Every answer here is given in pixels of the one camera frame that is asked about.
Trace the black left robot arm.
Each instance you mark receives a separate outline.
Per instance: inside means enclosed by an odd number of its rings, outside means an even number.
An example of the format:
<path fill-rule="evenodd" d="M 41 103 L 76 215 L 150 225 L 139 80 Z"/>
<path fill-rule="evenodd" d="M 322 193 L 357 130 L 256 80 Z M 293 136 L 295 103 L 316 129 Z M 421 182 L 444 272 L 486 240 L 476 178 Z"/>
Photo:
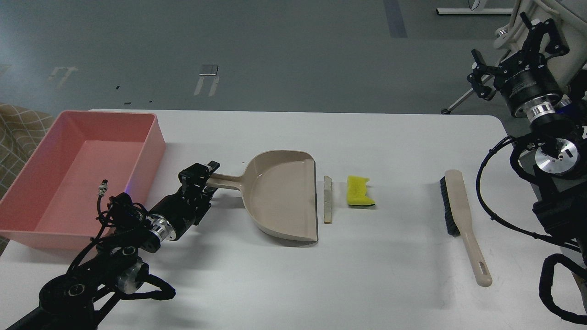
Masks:
<path fill-rule="evenodd" d="M 120 301 L 173 299 L 175 288 L 150 273 L 140 250 L 156 253 L 165 240 L 176 242 L 199 224 L 216 192 L 207 181 L 219 167 L 210 161 L 184 169 L 178 175 L 180 188 L 152 209 L 125 192 L 110 197 L 107 209 L 102 209 L 108 184 L 103 180 L 97 195 L 99 232 L 65 274 L 44 284 L 38 306 L 10 329 L 96 330 Z"/>

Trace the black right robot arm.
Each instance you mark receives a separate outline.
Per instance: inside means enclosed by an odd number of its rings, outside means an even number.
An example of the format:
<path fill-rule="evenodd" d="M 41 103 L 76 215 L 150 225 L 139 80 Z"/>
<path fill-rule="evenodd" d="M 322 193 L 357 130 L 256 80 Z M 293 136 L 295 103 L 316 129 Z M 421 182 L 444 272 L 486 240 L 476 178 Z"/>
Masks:
<path fill-rule="evenodd" d="M 535 239 L 586 255 L 586 100 L 567 99 L 562 89 L 574 75 L 553 74 L 548 61 L 563 57 L 564 69 L 580 70 L 586 58 L 572 60 L 578 47 L 568 46 L 564 27 L 577 17 L 555 9 L 545 19 L 513 16 L 506 37 L 518 30 L 524 40 L 495 66 L 487 65 L 478 50 L 471 51 L 475 67 L 468 75 L 479 98 L 491 100 L 499 92 L 511 116 L 530 122 L 530 133 L 508 136 L 495 145 L 476 175 L 476 196 L 482 208 L 497 223 Z M 512 145 L 509 158 L 518 177 L 539 189 L 532 208 L 545 235 L 523 230 L 501 218 L 486 204 L 481 191 L 483 170 L 493 155 Z"/>

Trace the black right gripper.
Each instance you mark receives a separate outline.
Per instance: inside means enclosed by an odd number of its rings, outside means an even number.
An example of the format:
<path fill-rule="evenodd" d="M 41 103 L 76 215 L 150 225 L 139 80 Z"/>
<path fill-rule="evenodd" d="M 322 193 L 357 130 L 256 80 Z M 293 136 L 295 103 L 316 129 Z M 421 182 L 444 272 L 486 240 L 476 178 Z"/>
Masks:
<path fill-rule="evenodd" d="M 526 116 L 527 109 L 536 104 L 549 102 L 554 106 L 560 102 L 563 92 L 546 60 L 570 52 L 552 18 L 534 24 L 525 12 L 519 17 L 528 29 L 521 50 L 491 66 L 477 49 L 472 49 L 474 65 L 467 77 L 478 98 L 492 100 L 499 91 L 514 118 Z M 486 85 L 484 77 L 493 78 L 493 88 Z"/>

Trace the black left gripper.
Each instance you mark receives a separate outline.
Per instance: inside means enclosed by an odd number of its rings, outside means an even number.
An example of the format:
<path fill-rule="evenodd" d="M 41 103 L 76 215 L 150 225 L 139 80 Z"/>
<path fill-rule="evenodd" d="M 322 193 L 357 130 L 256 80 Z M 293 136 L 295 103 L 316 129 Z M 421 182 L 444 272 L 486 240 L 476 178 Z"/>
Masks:
<path fill-rule="evenodd" d="M 153 208 L 151 215 L 157 215 L 167 221 L 171 227 L 167 239 L 180 239 L 192 226 L 199 225 L 204 215 L 211 208 L 212 193 L 203 192 L 205 184 L 213 184 L 213 176 L 220 163 L 210 161 L 208 164 L 195 163 L 180 171 L 179 191 L 164 197 Z"/>

